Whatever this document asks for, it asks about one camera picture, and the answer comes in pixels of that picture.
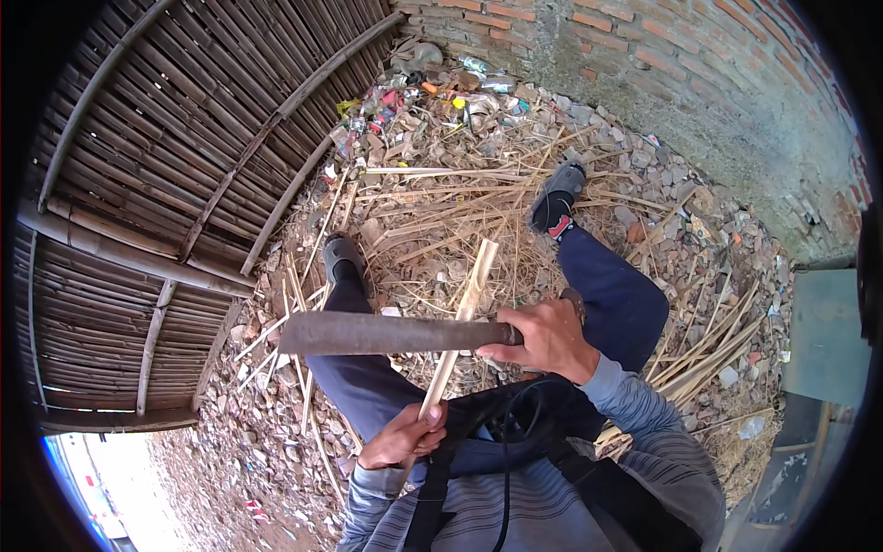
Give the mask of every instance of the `machete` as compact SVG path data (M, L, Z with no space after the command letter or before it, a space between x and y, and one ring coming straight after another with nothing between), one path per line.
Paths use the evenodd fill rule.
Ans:
M562 292L576 309L580 323L585 306L572 288ZM520 345L525 338L504 322L400 318L377 314L319 311L292 314L279 352L287 354L354 355L393 352L462 351L487 344Z

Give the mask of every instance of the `brick wall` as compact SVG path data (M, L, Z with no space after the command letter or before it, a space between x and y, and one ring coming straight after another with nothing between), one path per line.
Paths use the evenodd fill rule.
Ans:
M854 251L870 201L849 105L776 0L391 0L404 31L591 105L752 203L804 262Z

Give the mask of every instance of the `sleeve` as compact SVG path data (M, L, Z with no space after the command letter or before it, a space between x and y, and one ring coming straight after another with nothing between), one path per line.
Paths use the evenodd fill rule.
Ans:
M675 405L633 372L601 355L592 379L580 388L634 444L620 466L696 531L703 550L714 550L726 517L714 463L687 433Z
M350 476L350 493L343 508L343 535L337 544L338 552L365 547L374 528L398 498L399 483L403 477L403 468L366 470L356 464Z

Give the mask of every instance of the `gray rubber shoe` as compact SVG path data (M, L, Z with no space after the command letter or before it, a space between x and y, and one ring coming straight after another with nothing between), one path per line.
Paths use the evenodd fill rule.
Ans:
M552 192L567 192L573 196L573 202L577 202L579 194L583 192L585 186L585 168L582 163L576 159L565 161L558 165L552 176L546 179L537 194L537 199L531 205L527 212L527 228L531 232L542 234L547 231L546 228L539 228L533 223L533 214L540 208L543 200Z
M362 287L368 292L368 283L365 281L365 260L358 254L356 242L342 232L335 232L325 238L325 246L322 248L322 261L325 263L325 278L333 285L337 285L337 277L334 275L334 267L340 261L350 261L355 265L358 276L362 279Z

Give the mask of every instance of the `sock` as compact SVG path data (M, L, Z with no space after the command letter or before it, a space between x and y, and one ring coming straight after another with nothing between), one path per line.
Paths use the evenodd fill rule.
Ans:
M564 234L577 225L570 216L572 206L573 196L570 193L551 192L533 214L533 222L537 227L547 229L549 236L560 242Z
M353 285L362 293L365 293L365 286L362 285L362 277L356 269L356 265L352 261L341 259L334 266L334 276L337 278L337 285L346 282L347 285Z

